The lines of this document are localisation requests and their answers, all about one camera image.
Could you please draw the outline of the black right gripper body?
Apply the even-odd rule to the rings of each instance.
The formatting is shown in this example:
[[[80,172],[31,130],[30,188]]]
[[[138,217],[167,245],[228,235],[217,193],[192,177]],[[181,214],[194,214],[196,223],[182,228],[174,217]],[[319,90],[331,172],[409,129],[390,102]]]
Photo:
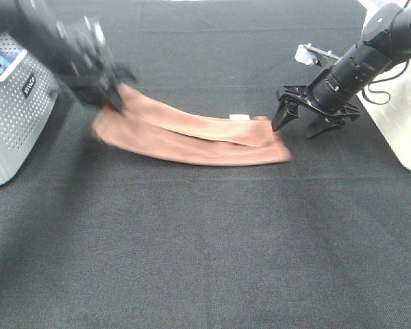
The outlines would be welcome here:
[[[356,93],[342,84],[322,81],[313,86],[285,86],[278,101],[289,99],[330,121],[354,121],[360,116],[358,108],[350,103]]]

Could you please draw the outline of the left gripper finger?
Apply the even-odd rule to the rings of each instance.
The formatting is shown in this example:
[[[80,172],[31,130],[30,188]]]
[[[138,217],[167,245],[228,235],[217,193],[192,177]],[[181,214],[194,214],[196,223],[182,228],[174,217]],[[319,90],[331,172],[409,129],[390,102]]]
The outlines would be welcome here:
[[[117,91],[115,85],[109,85],[104,91],[104,97],[106,104],[113,110],[120,112],[123,107],[123,100]]]

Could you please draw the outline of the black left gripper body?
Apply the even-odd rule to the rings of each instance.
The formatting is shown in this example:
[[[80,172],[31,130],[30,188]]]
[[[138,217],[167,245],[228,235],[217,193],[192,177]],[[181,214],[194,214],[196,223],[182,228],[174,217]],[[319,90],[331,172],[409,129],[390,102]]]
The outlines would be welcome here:
[[[71,73],[57,74],[84,103],[105,103],[104,91],[109,85],[136,82],[130,67],[117,62],[106,42],[101,24],[96,17],[84,16],[66,25],[65,40],[74,50],[70,59]]]

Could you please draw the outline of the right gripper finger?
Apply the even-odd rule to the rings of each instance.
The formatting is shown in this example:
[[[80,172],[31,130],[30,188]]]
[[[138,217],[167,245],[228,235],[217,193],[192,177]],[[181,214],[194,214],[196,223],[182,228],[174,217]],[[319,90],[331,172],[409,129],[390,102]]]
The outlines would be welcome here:
[[[286,124],[299,118],[299,104],[289,99],[279,101],[277,112],[271,120],[271,127],[274,132],[280,130]]]
[[[320,121],[314,120],[309,124],[308,128],[306,129],[306,138],[311,139],[314,138],[320,134],[332,131],[332,130],[338,130],[342,129],[345,126],[344,121],[329,121],[326,119],[321,119]]]

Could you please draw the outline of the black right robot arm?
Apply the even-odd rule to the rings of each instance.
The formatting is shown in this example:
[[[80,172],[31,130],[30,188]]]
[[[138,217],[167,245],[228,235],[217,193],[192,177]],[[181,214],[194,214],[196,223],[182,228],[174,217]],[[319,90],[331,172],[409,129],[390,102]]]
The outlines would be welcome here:
[[[342,57],[311,45],[300,46],[296,57],[322,71],[307,86],[285,86],[277,92],[273,131],[299,118],[299,107],[316,113],[306,130],[307,138],[341,129],[346,119],[354,121],[360,115],[351,100],[379,74],[411,58],[411,6],[383,5]]]

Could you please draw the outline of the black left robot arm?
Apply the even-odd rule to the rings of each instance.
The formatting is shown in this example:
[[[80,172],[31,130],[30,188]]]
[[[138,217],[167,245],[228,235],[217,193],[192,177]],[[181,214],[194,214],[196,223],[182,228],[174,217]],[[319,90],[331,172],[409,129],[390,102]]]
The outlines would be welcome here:
[[[82,103],[119,111],[121,82],[136,80],[127,65],[115,61],[97,19],[66,25],[45,1],[0,1],[1,33],[28,50]]]

